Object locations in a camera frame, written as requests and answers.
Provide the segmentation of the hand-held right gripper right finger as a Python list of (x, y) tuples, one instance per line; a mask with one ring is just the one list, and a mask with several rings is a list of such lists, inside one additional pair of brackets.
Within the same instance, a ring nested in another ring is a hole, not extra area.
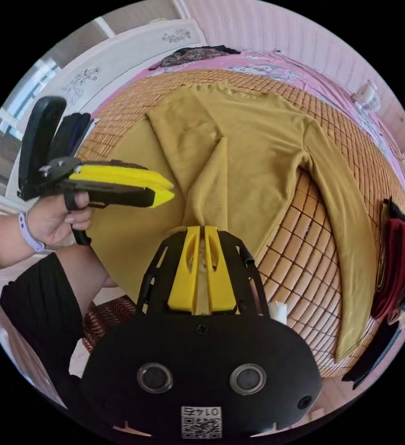
[(209, 311), (234, 312), (237, 306), (236, 299), (219, 233), (215, 226), (205, 226), (204, 241)]

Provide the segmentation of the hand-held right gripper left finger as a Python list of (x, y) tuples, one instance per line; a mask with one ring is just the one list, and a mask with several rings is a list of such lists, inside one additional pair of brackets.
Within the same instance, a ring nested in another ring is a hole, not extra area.
[(200, 227), (188, 227), (168, 298), (168, 307), (175, 312), (194, 312), (197, 307), (199, 277)]

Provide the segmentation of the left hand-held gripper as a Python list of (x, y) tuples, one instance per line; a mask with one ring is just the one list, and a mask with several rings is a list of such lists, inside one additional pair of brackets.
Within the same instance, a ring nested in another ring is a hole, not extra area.
[(21, 199), (64, 195), (68, 210), (75, 209), (74, 195), (79, 192), (88, 193), (92, 208), (157, 208), (174, 198), (173, 187), (159, 173), (120, 160), (83, 161), (67, 156), (40, 165), (21, 162)]

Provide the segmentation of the person's left hand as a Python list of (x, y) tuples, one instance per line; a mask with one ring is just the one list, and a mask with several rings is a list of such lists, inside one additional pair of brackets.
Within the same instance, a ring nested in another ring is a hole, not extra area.
[(41, 197), (27, 213), (30, 234), (45, 245), (63, 242), (72, 230), (86, 231), (91, 225), (93, 209), (87, 192), (74, 195), (75, 209), (68, 210), (64, 195)]

